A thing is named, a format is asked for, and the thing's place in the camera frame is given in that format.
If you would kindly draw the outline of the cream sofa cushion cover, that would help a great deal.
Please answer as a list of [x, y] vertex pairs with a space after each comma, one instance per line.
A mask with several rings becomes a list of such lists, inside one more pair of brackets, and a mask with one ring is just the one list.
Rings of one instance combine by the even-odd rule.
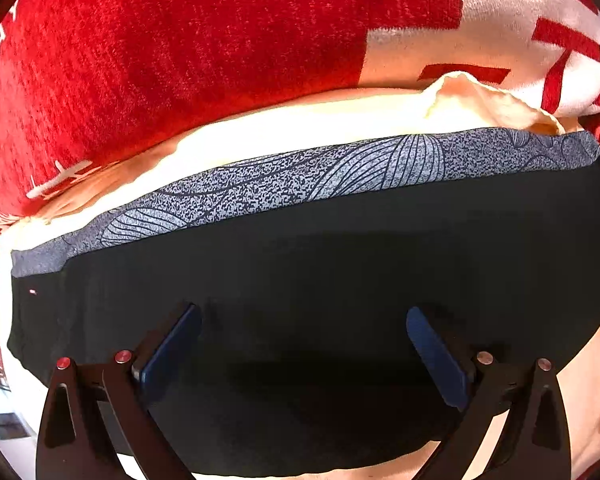
[[[159, 188], [235, 162], [395, 136], [442, 136], [494, 128], [551, 138], [582, 131], [594, 136], [574, 122], [564, 124], [505, 92], [477, 84], [461, 74], [445, 76], [423, 92], [389, 89], [326, 92], [236, 115], [181, 134], [78, 185], [71, 192], [71, 197], [79, 203], [73, 214], [62, 214], [57, 204], [50, 204], [35, 217], [8, 228], [0, 236], [0, 336], [10, 403], [34, 435], [31, 466], [35, 478], [38, 478], [35, 474], [38, 433], [50, 379], [42, 382], [36, 378], [8, 348], [15, 252], [37, 248], [82, 230], [101, 214], [135, 202]], [[550, 362], [556, 368], [567, 415], [569, 479], [575, 479], [600, 460], [600, 326], [566, 365]], [[99, 409], [118, 459], [129, 475], [127, 479], [147, 479], [137, 466], [110, 406], [102, 403]], [[481, 479], [479, 476], [505, 419], [505, 414], [493, 419], [477, 456], [461, 479]], [[416, 474], [445, 437], [376, 465], [325, 472], [239, 477], [198, 474], [187, 469], [193, 475], [191, 479], [418, 479]]]

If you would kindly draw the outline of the dark navy patterned pants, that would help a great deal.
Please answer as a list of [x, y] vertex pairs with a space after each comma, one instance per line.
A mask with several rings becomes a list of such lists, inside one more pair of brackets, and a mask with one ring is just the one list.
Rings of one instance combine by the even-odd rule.
[[372, 466], [449, 434], [407, 327], [566, 365], [600, 326], [600, 144], [500, 128], [263, 156], [12, 256], [8, 348], [47, 382], [180, 304], [201, 332], [152, 414], [198, 474]]

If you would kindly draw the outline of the red blanket with white text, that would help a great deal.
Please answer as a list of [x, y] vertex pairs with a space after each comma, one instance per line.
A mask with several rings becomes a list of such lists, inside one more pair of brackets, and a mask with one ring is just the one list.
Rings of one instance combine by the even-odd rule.
[[0, 236], [197, 128], [459, 74], [600, 142], [594, 0], [0, 0]]

